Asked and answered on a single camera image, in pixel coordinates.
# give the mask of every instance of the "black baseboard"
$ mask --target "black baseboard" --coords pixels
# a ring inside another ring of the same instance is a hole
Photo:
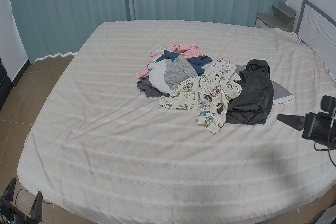
[[[30,61],[27,60],[27,62],[25,62],[25,64],[23,65],[23,67],[20,69],[19,73],[15,76],[13,80],[14,87],[16,87],[16,85],[19,83],[20,79],[22,78],[23,74],[26,72],[29,66],[30,66]]]
[[[13,88],[13,83],[9,79],[9,77],[5,77],[0,84],[0,110],[5,103],[9,93],[11,92]]]

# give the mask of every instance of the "bed sheet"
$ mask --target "bed sheet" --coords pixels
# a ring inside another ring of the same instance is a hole
[[[212,135],[195,124],[198,111],[162,108],[136,87],[135,72],[150,52],[171,41],[192,41],[236,65],[265,59],[271,79],[296,100],[273,106],[265,125],[227,124]],[[313,201],[335,183],[327,154],[276,120],[278,113],[318,112],[323,95],[336,96],[323,62],[280,29],[103,23],[46,100],[17,174],[31,193],[40,190],[47,201],[100,224],[256,223]]]

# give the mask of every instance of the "striped bed sheet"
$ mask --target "striped bed sheet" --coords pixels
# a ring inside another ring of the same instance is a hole
[[[265,59],[296,100],[273,106],[265,125],[227,124],[212,135],[195,124],[198,111],[164,109],[136,87],[150,52],[171,41],[192,41],[235,65]],[[50,93],[17,174],[31,193],[99,224],[256,223],[335,184],[327,154],[276,120],[318,112],[323,95],[336,96],[336,87],[322,60],[280,29],[106,22]]]

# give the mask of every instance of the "pink garment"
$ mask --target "pink garment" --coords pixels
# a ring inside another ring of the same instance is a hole
[[[161,47],[161,52],[157,51],[152,51],[150,53],[151,58],[158,58],[163,55],[164,50],[170,50],[172,52],[179,52],[181,53],[184,58],[191,58],[191,57],[198,57],[204,55],[203,49],[198,47],[195,43],[193,42],[183,42],[181,44],[175,43],[175,42],[170,42],[167,45],[163,45]],[[135,77],[137,79],[143,78],[144,76],[148,76],[149,70],[147,67],[144,69],[141,69],[140,71],[137,71],[135,74]]]
[[[149,69],[147,67],[145,67],[144,69],[141,69],[140,71],[137,71],[136,74],[135,74],[135,77],[137,79],[141,79],[145,76],[148,76],[149,75]]]

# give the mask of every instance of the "pile of clothes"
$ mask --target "pile of clothes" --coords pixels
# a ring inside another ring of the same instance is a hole
[[[201,109],[196,124],[212,134],[225,123],[266,123],[274,90],[265,60],[251,60],[237,74],[232,62],[213,62],[192,42],[167,44],[151,56],[153,62],[136,74],[137,86],[147,97],[162,96],[162,107]]]

